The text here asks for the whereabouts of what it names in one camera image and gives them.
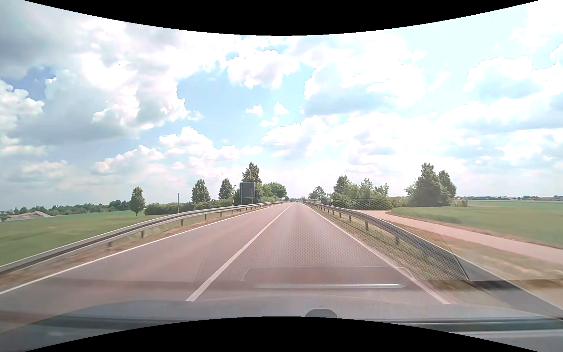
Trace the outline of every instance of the green field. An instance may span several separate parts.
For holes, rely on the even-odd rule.
[[[0,222],[0,265],[162,216],[120,211]]]
[[[468,207],[401,207],[393,209],[392,214],[490,230],[563,248],[563,202],[470,200]]]

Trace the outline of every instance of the tree line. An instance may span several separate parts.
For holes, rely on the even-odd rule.
[[[422,165],[420,176],[405,189],[406,197],[389,197],[389,186],[375,185],[370,179],[360,184],[353,183],[346,175],[340,176],[327,194],[323,187],[317,186],[308,199],[326,200],[334,207],[360,210],[389,210],[396,207],[445,207],[451,205],[467,206],[466,200],[456,201],[457,187],[446,170],[437,174],[434,166]]]
[[[242,173],[240,182],[255,183],[255,197],[253,204],[262,202],[275,202],[280,199],[288,200],[286,187],[278,182],[262,183],[260,179],[260,168],[253,162],[249,163],[245,172]],[[218,190],[218,198],[210,195],[205,180],[197,180],[191,191],[191,201],[185,203],[159,204],[152,203],[145,208],[145,215],[171,214],[187,212],[199,209],[211,209],[218,207],[229,207],[239,205],[241,202],[238,185],[232,185],[229,179],[224,179]],[[242,204],[251,204],[250,198],[242,200]]]
[[[75,204],[75,205],[53,205],[51,208],[46,208],[42,205],[36,205],[31,208],[15,207],[14,209],[7,211],[0,211],[0,221],[5,221],[13,215],[20,215],[24,213],[31,212],[44,212],[47,215],[72,215],[79,213],[98,213],[98,212],[115,212],[115,211],[126,211],[129,209],[129,202],[119,199],[111,201],[109,204]]]

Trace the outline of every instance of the sand pile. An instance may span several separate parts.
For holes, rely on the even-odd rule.
[[[45,214],[44,212],[22,213],[22,214],[19,214],[19,215],[9,216],[6,221],[41,219],[41,218],[44,218],[44,217],[51,217],[51,215]]]

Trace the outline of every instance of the road edge line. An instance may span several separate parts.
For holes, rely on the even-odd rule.
[[[253,243],[262,234],[262,232],[264,232],[264,230],[266,230],[272,223],[274,223],[274,221],[277,220],[278,217],[282,216],[282,214],[285,213],[291,206],[292,204],[282,212],[280,212],[279,215],[277,215],[273,220],[271,220],[271,222],[269,222],[264,228],[262,228],[262,230],[260,230],[255,236],[253,236],[253,238],[251,238],[249,242],[247,242],[241,249],[239,249],[238,252],[234,253],[234,255],[231,256],[230,259],[227,259],[227,261],[221,266],[221,268],[216,269],[214,274],[208,277],[208,279],[204,281],[203,284],[201,284],[199,288],[195,290],[195,292],[193,292],[190,296],[188,296],[188,298],[186,298],[186,301],[194,302],[197,298],[199,298],[199,296],[208,288],[208,286],[212,284],[212,282],[214,282],[214,280],[216,280],[216,278],[219,277],[223,273],[223,271],[227,269],[227,267],[229,267],[231,263],[236,260],[236,258],[238,258],[238,256],[242,254],[242,252],[244,252],[249,247],[249,245],[251,245],[251,243]]]
[[[82,264],[80,264],[80,265],[74,266],[74,267],[72,267],[72,268],[68,268],[68,269],[65,269],[65,270],[61,270],[61,271],[55,272],[55,273],[53,273],[53,274],[49,274],[49,275],[47,275],[47,276],[39,277],[38,279],[29,281],[28,283],[16,285],[16,286],[11,287],[11,288],[9,288],[9,289],[5,289],[4,291],[1,291],[1,292],[0,292],[0,296],[1,296],[2,294],[6,294],[6,293],[8,293],[8,292],[12,292],[12,291],[17,290],[17,289],[20,289],[20,288],[22,288],[22,287],[29,286],[29,285],[31,285],[31,284],[35,284],[35,283],[37,283],[37,282],[39,282],[39,281],[42,281],[42,280],[45,280],[45,279],[49,279],[50,277],[54,277],[54,276],[58,276],[58,275],[60,275],[60,274],[64,274],[64,273],[67,272],[67,271],[71,271],[71,270],[74,270],[74,269],[77,269],[77,268],[81,268],[81,267],[83,267],[83,266],[85,266],[85,265],[89,265],[89,264],[92,264],[92,263],[94,263],[94,262],[98,262],[98,261],[100,261],[100,260],[104,260],[104,259],[107,259],[107,258],[116,256],[116,255],[121,254],[121,253],[129,252],[129,251],[131,251],[131,250],[133,250],[133,249],[136,249],[136,248],[144,247],[145,245],[149,245],[149,244],[152,244],[152,243],[157,243],[157,242],[160,242],[160,241],[162,241],[162,240],[169,239],[169,238],[174,237],[174,236],[179,236],[179,235],[181,235],[181,234],[185,234],[185,233],[187,233],[187,232],[190,232],[190,231],[192,231],[192,230],[196,230],[196,229],[199,229],[199,228],[202,228],[202,227],[206,227],[206,226],[209,226],[209,225],[218,224],[219,222],[223,222],[223,221],[225,221],[225,220],[236,219],[237,217],[240,217],[240,216],[243,216],[243,215],[247,215],[247,214],[250,214],[250,213],[253,213],[253,212],[256,212],[256,211],[261,211],[261,210],[263,210],[263,209],[265,209],[265,208],[256,209],[255,211],[248,212],[248,213],[242,213],[242,214],[239,214],[239,215],[236,215],[236,216],[233,216],[233,217],[229,217],[229,218],[227,218],[227,219],[215,221],[215,222],[212,222],[212,223],[210,223],[210,224],[205,224],[205,225],[203,225],[203,226],[199,226],[199,227],[196,227],[196,228],[191,228],[190,230],[186,230],[186,231],[184,231],[184,232],[180,232],[180,233],[173,234],[173,235],[170,235],[170,236],[162,237],[162,238],[156,239],[156,240],[154,240],[154,241],[152,241],[152,242],[143,243],[143,244],[141,244],[141,245],[137,245],[136,247],[124,249],[124,250],[122,250],[122,251],[120,251],[120,252],[108,254],[108,255],[105,256],[105,257],[100,257],[100,258],[91,260],[91,261],[89,261],[89,262],[85,262],[85,263],[82,263]]]
[[[326,217],[324,217],[323,215],[319,214],[317,211],[315,211],[314,209],[312,209],[309,205],[304,204],[306,207],[309,208],[309,210],[315,212],[318,216],[322,217],[324,220],[326,220],[327,222],[329,222],[330,224],[334,225],[336,228],[338,228],[340,231],[344,232],[347,236],[351,237],[355,242],[359,243],[360,245],[362,245],[362,247],[368,249],[372,254],[375,254],[379,259],[383,260],[384,262],[386,262],[386,264],[388,264],[389,266],[395,268],[396,271],[400,272],[403,276],[407,277],[411,282],[413,282],[414,284],[416,284],[418,287],[420,287],[423,291],[427,292],[430,296],[432,296],[433,298],[435,298],[436,300],[438,300],[440,303],[442,304],[452,304],[451,302],[449,302],[446,298],[442,297],[440,294],[438,294],[438,292],[435,292],[434,290],[430,289],[429,287],[427,287],[425,284],[421,283],[420,281],[418,281],[414,276],[411,276],[409,274],[407,274],[406,272],[402,271],[401,269],[399,269],[398,267],[396,267],[392,262],[390,262],[383,254],[381,254],[380,252],[377,252],[376,250],[372,249],[371,247],[367,246],[366,244],[364,244],[362,241],[358,240],[357,238],[355,238],[353,235],[351,235],[350,233],[348,233],[347,231],[343,230],[342,228],[340,228],[340,226],[334,224],[332,221],[330,221],[329,219],[327,219]]]

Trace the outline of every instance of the road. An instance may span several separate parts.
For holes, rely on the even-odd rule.
[[[99,304],[257,296],[323,282],[396,283],[403,288],[334,291],[445,304],[308,206],[290,203],[165,237],[2,293],[0,332]]]

